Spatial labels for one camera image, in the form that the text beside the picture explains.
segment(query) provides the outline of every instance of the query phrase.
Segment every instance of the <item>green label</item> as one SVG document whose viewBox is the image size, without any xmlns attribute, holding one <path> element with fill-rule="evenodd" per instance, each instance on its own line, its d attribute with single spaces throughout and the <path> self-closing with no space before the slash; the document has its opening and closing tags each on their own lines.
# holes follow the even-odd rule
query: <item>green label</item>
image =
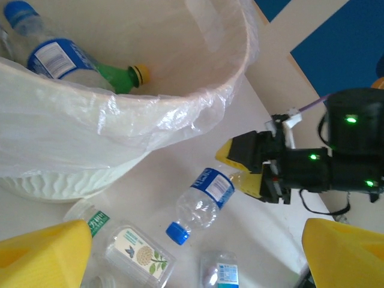
<svg viewBox="0 0 384 288">
<path fill-rule="evenodd" d="M 91 229 L 91 235 L 94 237 L 97 232 L 106 224 L 109 220 L 108 215 L 104 214 L 101 211 L 98 211 L 92 218 L 88 221 L 88 226 Z"/>
</svg>

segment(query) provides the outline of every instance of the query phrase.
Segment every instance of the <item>blue panel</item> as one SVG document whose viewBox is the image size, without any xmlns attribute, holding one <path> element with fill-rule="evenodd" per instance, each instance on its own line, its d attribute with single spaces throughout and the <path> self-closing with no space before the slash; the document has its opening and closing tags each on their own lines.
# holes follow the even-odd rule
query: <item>blue panel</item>
<svg viewBox="0 0 384 288">
<path fill-rule="evenodd" d="M 254 0 L 268 21 L 272 21 L 291 0 Z"/>
<path fill-rule="evenodd" d="M 383 0 L 350 0 L 292 56 L 321 96 L 371 86 L 383 73 L 383 52 Z"/>
</svg>

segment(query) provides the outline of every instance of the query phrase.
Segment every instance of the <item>blue bottle cap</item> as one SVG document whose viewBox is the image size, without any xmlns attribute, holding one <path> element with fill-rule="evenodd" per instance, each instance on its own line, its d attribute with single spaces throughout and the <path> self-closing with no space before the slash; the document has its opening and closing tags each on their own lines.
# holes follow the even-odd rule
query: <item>blue bottle cap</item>
<svg viewBox="0 0 384 288">
<path fill-rule="evenodd" d="M 166 230 L 167 235 L 177 244 L 182 245 L 186 242 L 190 234 L 178 223 L 172 222 Z"/>
<path fill-rule="evenodd" d="M 29 16 L 38 16 L 38 14 L 27 2 L 11 1 L 4 7 L 4 16 L 14 28 L 21 20 Z"/>
</svg>

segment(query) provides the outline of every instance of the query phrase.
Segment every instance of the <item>white trash bin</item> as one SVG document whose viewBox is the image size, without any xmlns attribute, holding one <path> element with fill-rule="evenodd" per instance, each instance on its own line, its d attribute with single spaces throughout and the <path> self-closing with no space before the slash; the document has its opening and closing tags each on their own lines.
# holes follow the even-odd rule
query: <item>white trash bin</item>
<svg viewBox="0 0 384 288">
<path fill-rule="evenodd" d="M 152 79 L 115 95 L 0 58 L 0 186 L 23 197 L 90 197 L 151 151 L 209 131 L 257 55 L 251 0 L 28 2 L 99 61 L 146 64 Z"/>
</svg>

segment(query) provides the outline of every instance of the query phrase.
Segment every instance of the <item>black cable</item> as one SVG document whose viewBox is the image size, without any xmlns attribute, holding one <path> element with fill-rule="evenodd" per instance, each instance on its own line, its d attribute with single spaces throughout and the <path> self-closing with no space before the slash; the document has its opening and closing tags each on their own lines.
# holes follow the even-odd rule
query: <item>black cable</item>
<svg viewBox="0 0 384 288">
<path fill-rule="evenodd" d="M 307 204 L 305 203 L 304 198 L 302 196 L 302 192 L 303 191 L 304 191 L 304 189 L 300 189 L 300 191 L 299 191 L 299 195 L 300 195 L 302 204 L 303 204 L 303 206 L 304 206 L 304 208 L 306 210 L 308 210 L 308 211 L 310 211 L 312 213 L 320 214 L 320 215 L 338 216 L 338 215 L 343 215 L 343 214 L 347 213 L 348 211 L 350 211 L 349 195 L 347 195 L 347 206 L 344 209 L 342 209 L 342 210 L 335 211 L 335 212 L 329 212 L 329 213 L 313 211 L 310 208 L 308 208 Z"/>
<path fill-rule="evenodd" d="M 321 139 L 321 141 L 326 145 L 326 146 L 329 146 L 328 145 L 328 141 L 326 141 L 323 136 L 322 136 L 322 131 L 323 131 L 323 126 L 324 126 L 324 123 L 325 123 L 325 115 L 323 115 L 323 118 L 320 120 L 318 126 L 317 126 L 317 135 L 319 135 L 319 138 Z"/>
</svg>

